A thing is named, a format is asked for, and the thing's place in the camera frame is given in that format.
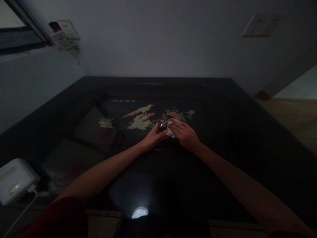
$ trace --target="white device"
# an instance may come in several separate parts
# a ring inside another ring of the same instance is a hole
[[[3,206],[21,198],[35,188],[40,177],[24,159],[14,159],[0,168],[0,202]]]

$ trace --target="red sleeve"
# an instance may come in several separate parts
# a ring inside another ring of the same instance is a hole
[[[85,206],[76,198],[62,198],[53,202],[22,234],[22,238],[56,238],[88,236]]]
[[[304,236],[296,232],[278,231],[268,236],[269,238],[314,238],[314,236]]]

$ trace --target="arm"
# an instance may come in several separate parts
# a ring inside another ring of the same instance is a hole
[[[96,196],[137,157],[167,138],[166,130],[159,134],[157,134],[157,131],[158,124],[140,143],[84,172],[68,185],[53,202],[65,197],[76,197],[86,202]]]
[[[217,175],[267,234],[292,231],[314,236],[305,223],[274,194],[204,146],[188,124],[173,122],[169,128],[183,147],[199,157]]]

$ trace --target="white cloth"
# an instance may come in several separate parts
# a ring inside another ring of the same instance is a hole
[[[170,125],[172,125],[173,124],[173,120],[174,121],[177,121],[178,123],[180,123],[180,124],[182,124],[180,121],[178,121],[178,120],[176,120],[175,118],[170,118],[169,120],[168,120],[168,122],[167,122],[167,133],[166,133],[166,135],[167,136],[170,136],[170,137],[172,137],[172,138],[177,138],[177,136],[176,135],[174,135],[173,134],[173,132],[168,128]]]

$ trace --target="person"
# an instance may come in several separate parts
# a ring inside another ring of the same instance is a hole
[[[169,128],[185,149],[216,174],[269,237],[314,237],[307,225],[269,190],[203,145],[188,124],[173,121]],[[166,139],[166,132],[159,133],[156,124],[141,142],[80,175],[37,217],[22,237],[87,237],[84,204],[100,193],[138,156]],[[125,237],[151,237],[151,234]]]

